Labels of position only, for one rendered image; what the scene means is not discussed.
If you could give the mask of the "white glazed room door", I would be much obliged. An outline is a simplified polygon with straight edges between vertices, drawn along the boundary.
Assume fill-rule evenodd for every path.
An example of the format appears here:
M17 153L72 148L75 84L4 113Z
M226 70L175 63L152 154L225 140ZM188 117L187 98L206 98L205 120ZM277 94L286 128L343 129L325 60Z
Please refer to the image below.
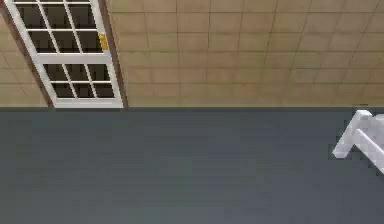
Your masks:
M0 10L50 106L128 106L106 0L0 0Z

